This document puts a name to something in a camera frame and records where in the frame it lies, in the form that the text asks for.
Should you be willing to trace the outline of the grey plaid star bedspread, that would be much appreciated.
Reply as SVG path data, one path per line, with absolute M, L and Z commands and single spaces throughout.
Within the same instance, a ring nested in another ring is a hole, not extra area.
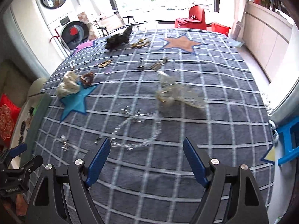
M 188 223 L 204 189 L 183 153 L 190 138 L 211 158 L 228 166 L 246 164 L 265 204 L 269 204 L 274 168 L 261 157 L 272 137 L 259 89 L 245 61 L 224 35 L 187 29 L 134 32 L 130 44 L 108 51 L 105 39 L 66 58 L 45 83 L 52 97 L 33 154 L 55 167 L 68 165 L 94 149 L 102 138 L 112 148 L 91 196 L 105 223 Z M 167 57 L 161 71 L 199 91 L 198 109 L 156 98 L 158 73 L 150 66 Z M 144 70 L 137 70 L 140 58 Z M 97 65 L 112 60 L 107 67 Z M 58 98 L 56 91 L 75 60 L 80 91 Z M 110 74 L 105 70 L 112 67 Z M 60 136 L 69 149 L 62 151 Z

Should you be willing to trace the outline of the white polka dot scrunchie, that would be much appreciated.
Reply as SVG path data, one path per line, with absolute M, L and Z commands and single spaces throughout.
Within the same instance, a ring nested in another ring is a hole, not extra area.
M 67 71 L 62 82 L 59 84 L 56 94 L 58 98 L 64 98 L 68 95 L 76 94 L 80 91 L 80 85 L 77 83 L 78 76 L 73 71 Z

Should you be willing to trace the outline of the clear plastic hair claw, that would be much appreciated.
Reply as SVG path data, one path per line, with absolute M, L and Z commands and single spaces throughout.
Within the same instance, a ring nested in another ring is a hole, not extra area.
M 181 102 L 194 108 L 203 109 L 206 102 L 199 91 L 183 85 L 165 72 L 157 71 L 160 79 L 160 89 L 156 92 L 156 98 L 165 105 Z

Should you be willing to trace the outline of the red plastic bin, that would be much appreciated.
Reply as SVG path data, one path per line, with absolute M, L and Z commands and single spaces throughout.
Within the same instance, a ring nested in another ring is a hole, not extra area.
M 216 22 L 212 22 L 212 24 L 211 24 L 211 31 L 224 34 L 225 36 L 229 35 L 230 29 L 231 29 L 231 27 L 224 26 L 224 25 L 216 23 Z

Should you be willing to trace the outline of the black claw hair clip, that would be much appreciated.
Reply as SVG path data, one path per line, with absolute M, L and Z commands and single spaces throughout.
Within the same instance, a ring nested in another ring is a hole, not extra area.
M 32 117 L 34 115 L 34 107 L 31 107 L 29 109 L 29 113 L 28 114 L 29 114 L 30 117 Z

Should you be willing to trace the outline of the gold script hair clip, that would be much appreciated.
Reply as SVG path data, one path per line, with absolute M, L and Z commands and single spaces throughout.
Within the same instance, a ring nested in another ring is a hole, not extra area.
M 99 68 L 104 68 L 104 67 L 107 67 L 111 62 L 113 62 L 113 59 L 112 60 L 105 60 L 104 62 L 99 63 L 97 66 Z

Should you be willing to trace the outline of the brown paperclip hair clip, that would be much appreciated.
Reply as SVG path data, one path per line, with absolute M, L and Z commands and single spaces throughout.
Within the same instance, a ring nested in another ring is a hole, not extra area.
M 138 71 L 143 71 L 144 70 L 144 60 L 143 58 L 140 58 L 138 60 L 138 63 L 137 63 L 137 70 Z

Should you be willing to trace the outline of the white washing machine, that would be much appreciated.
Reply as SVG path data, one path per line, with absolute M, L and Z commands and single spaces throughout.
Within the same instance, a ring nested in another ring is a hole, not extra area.
M 47 25 L 52 43 L 61 58 L 66 58 L 89 37 L 89 20 L 85 12 L 70 12 Z

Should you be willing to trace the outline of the beige sofa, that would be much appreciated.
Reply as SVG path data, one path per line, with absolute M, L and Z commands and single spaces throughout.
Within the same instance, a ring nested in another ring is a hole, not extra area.
M 6 94 L 17 107 L 22 108 L 29 96 L 44 92 L 42 86 L 42 78 L 31 83 L 12 61 L 1 62 L 1 95 Z

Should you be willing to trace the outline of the red embroidered cushion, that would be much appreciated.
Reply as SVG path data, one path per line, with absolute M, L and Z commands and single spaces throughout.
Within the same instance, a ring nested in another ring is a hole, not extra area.
M 21 108 L 17 107 L 6 94 L 1 95 L 0 125 L 1 140 L 8 148 Z

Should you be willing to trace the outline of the dark leopard print scrunchie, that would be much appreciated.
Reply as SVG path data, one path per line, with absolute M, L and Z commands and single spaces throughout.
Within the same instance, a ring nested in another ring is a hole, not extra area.
M 106 50 L 113 50 L 117 46 L 128 43 L 129 42 L 129 36 L 132 32 L 132 25 L 128 26 L 122 34 L 115 34 L 109 38 L 106 39 Z

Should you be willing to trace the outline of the white pearl hair clip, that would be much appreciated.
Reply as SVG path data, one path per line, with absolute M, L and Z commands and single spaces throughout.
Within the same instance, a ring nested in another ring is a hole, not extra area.
M 71 70 L 75 70 L 75 60 L 72 60 L 69 65 Z

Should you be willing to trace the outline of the red plastic chair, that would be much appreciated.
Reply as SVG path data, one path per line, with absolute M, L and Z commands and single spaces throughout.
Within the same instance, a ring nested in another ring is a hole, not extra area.
M 175 28 L 207 30 L 204 9 L 199 5 L 192 6 L 188 18 L 177 18 L 175 20 Z

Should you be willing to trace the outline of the blue plastic stool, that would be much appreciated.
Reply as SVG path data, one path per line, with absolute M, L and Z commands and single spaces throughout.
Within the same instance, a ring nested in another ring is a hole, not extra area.
M 283 157 L 278 159 L 278 166 L 298 158 L 298 146 L 295 147 L 298 136 L 298 116 L 288 123 L 279 126 L 277 132 L 282 136 L 281 142 L 284 148 Z

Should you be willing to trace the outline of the white low cabinet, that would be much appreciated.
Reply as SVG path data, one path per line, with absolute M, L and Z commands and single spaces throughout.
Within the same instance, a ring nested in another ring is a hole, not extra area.
M 244 21 L 243 41 L 268 79 L 273 81 L 287 51 L 292 24 L 252 1 L 246 4 Z

